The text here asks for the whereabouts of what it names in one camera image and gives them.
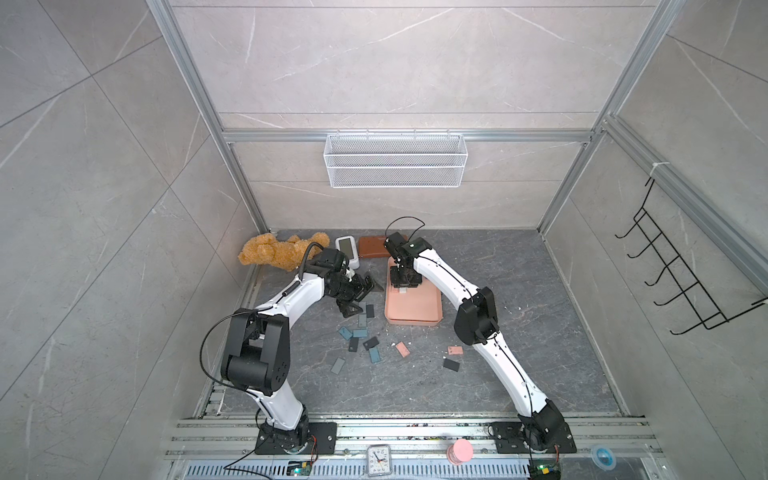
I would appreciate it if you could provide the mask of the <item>pink round cap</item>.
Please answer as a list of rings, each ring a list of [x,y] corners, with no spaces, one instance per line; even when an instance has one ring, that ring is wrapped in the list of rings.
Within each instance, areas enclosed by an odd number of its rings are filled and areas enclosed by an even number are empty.
[[[456,466],[471,461],[473,457],[474,447],[472,443],[466,439],[456,440],[448,447],[446,451],[446,458],[451,464]]]

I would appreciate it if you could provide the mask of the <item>white digital clock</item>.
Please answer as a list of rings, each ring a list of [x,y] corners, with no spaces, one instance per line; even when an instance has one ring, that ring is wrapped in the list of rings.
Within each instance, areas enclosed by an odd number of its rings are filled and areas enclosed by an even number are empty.
[[[351,269],[357,270],[360,266],[360,257],[357,249],[356,239],[351,236],[342,236],[335,239],[335,247],[341,251],[348,259],[348,265]]]

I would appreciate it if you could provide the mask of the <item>teal eraser pile bottom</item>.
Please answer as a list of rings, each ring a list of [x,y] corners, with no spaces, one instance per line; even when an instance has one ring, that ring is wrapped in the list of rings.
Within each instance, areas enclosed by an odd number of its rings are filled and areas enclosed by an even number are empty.
[[[377,364],[381,361],[381,356],[377,347],[372,347],[369,350],[369,356],[372,364]]]

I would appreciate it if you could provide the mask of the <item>brown leather case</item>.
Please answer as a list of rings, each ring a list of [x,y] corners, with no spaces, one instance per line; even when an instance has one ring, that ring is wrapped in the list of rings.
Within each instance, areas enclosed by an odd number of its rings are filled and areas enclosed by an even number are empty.
[[[385,236],[362,236],[358,239],[357,250],[361,259],[387,258],[390,256],[385,245]]]

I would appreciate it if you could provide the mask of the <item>black eraser pile right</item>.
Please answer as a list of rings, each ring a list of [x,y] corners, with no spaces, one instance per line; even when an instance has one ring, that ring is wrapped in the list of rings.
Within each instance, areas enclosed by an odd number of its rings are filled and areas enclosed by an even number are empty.
[[[366,340],[366,341],[363,343],[363,345],[364,345],[364,347],[365,347],[367,350],[370,350],[370,349],[372,349],[372,348],[374,348],[374,347],[376,347],[376,346],[378,346],[378,345],[379,345],[379,340],[378,340],[378,338],[377,338],[377,337],[372,337],[372,338],[370,338],[370,339]]]

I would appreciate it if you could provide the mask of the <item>black eraser front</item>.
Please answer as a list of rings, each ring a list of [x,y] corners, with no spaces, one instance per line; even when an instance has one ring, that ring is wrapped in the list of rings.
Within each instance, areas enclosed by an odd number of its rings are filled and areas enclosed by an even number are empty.
[[[455,360],[444,358],[443,367],[454,372],[459,372],[461,368],[461,364]]]

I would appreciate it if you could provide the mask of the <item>small analog clock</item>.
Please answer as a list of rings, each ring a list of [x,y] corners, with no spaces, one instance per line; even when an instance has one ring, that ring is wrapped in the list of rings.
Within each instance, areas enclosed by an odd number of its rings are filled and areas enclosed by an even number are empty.
[[[386,444],[370,445],[366,451],[366,473],[369,477],[393,473],[391,448]]]

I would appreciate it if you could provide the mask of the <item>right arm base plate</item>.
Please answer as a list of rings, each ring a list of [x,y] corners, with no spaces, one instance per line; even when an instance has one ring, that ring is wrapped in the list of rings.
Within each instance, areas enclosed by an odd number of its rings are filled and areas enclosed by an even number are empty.
[[[570,426],[563,423],[557,428],[544,431],[526,426],[520,421],[492,422],[489,432],[500,454],[575,454],[575,444]]]

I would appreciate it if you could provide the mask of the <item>brown teddy bear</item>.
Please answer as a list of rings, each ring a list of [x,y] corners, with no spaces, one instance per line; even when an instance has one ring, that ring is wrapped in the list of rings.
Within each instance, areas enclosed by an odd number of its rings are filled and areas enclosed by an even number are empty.
[[[265,233],[248,240],[238,260],[242,265],[269,265],[292,271],[299,267],[312,242],[326,248],[330,245],[330,238],[325,232],[317,232],[309,239],[293,235],[286,241],[278,241],[272,233]]]

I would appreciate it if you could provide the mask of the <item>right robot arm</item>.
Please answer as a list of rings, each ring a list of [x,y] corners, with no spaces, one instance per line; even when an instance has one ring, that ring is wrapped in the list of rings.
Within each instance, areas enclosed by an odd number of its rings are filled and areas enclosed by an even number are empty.
[[[529,450],[563,452],[572,438],[570,428],[558,407],[534,383],[509,348],[499,327],[492,290],[463,278],[416,232],[405,237],[387,231],[383,245],[395,262],[390,279],[396,287],[413,286],[427,279],[456,308],[456,336],[480,354],[504,386],[521,422],[520,437]]]

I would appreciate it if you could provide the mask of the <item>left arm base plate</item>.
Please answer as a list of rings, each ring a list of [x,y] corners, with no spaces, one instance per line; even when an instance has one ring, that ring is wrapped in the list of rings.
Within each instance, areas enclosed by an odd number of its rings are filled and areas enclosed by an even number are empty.
[[[310,454],[335,452],[338,424],[334,422],[299,423],[294,430],[263,425],[255,446],[256,455]]]

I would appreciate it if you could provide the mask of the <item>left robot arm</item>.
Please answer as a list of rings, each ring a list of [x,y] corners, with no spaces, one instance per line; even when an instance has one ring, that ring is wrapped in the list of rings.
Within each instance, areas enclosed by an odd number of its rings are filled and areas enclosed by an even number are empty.
[[[343,317],[355,316],[362,312],[359,302],[381,289],[370,274],[355,272],[344,252],[311,242],[287,287],[257,308],[240,308],[219,321],[229,323],[220,376],[203,373],[251,397],[265,415],[264,437],[297,454],[312,437],[306,407],[287,382],[291,327],[325,297],[335,300]]]

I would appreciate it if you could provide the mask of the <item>blue tape roll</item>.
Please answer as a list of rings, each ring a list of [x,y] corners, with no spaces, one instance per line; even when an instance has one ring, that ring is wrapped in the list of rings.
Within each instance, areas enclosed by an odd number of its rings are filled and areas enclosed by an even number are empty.
[[[611,471],[616,468],[617,460],[613,451],[604,445],[594,445],[590,449],[594,464],[603,471]]]

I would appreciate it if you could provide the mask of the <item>pink storage tray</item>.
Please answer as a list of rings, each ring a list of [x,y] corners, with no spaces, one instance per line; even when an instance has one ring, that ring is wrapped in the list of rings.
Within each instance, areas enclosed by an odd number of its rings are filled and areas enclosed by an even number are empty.
[[[436,326],[443,319],[442,298],[439,289],[424,279],[417,288],[408,288],[406,294],[399,293],[386,279],[384,315],[394,325]]]

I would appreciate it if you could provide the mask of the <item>pink eraser centre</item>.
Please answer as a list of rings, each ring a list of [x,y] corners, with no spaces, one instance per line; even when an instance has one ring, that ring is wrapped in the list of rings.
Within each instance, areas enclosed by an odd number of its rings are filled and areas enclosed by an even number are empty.
[[[395,345],[396,350],[399,352],[399,354],[405,358],[410,355],[409,349],[406,347],[406,345],[403,342],[399,342]]]

